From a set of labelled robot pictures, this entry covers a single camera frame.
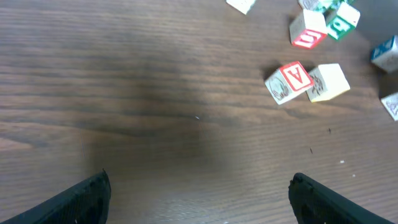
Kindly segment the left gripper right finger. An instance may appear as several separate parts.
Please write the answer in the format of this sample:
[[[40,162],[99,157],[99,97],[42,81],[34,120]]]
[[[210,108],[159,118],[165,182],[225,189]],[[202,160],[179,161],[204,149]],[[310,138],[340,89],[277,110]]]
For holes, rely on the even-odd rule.
[[[299,172],[290,181],[289,201],[299,224],[392,224]]]

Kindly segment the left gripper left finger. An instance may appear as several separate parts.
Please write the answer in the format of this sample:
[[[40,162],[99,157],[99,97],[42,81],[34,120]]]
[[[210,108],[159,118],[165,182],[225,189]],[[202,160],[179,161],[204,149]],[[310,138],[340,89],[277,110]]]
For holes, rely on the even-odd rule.
[[[102,171],[1,224],[105,224],[110,198],[109,177]]]

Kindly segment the yellow-edged wooden block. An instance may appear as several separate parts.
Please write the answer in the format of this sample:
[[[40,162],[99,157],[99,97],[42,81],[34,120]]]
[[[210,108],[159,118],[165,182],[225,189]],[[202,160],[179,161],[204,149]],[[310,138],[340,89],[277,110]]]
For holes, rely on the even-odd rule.
[[[307,90],[308,99],[313,102],[327,101],[350,90],[350,85],[338,63],[321,64],[311,70],[314,86]]]

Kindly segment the red letter A block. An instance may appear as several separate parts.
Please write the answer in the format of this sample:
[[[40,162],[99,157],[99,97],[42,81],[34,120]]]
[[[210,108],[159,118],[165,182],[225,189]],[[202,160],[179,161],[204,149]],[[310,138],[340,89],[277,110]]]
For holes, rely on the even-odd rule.
[[[278,105],[284,104],[314,86],[314,80],[299,61],[279,67],[265,82]]]

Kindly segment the yellow-sided wooden block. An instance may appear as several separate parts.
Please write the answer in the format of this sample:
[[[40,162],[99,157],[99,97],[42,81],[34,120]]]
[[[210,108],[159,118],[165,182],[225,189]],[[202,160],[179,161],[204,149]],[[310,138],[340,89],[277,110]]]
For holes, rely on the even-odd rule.
[[[398,93],[381,98],[381,103],[394,121],[398,120]]]

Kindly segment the plain white wooden block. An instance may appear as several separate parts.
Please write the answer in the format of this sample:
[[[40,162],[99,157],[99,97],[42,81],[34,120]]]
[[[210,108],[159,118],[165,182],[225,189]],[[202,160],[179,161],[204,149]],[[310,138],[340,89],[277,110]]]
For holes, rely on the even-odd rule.
[[[397,35],[373,49],[371,62],[387,73],[397,70]]]

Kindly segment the wooden block red number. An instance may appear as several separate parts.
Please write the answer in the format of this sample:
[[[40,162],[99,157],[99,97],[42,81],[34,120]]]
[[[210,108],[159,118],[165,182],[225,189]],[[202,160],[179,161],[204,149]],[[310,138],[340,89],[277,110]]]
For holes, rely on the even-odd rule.
[[[290,43],[293,46],[313,49],[328,35],[322,13],[303,9],[289,25]]]

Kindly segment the wooden block teal front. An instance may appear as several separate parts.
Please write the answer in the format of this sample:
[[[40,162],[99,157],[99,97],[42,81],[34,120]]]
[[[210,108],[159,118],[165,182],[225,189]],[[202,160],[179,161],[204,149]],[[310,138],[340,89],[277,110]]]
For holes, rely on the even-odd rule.
[[[342,2],[340,6],[326,17],[328,35],[340,41],[346,34],[356,28],[361,13],[353,6]]]

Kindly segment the wooden block teal letter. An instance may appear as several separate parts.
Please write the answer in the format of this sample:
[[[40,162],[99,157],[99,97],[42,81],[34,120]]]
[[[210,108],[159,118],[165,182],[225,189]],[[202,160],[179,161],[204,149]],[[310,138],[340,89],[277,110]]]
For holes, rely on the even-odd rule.
[[[333,0],[298,0],[302,9],[315,12],[326,12],[333,4]]]

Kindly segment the wooden block teal side far-left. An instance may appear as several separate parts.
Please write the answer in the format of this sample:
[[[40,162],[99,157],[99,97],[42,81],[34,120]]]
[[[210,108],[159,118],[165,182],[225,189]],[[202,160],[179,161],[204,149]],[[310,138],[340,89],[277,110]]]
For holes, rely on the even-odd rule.
[[[246,15],[251,10],[255,2],[256,0],[226,0],[227,4],[229,4],[244,15]]]

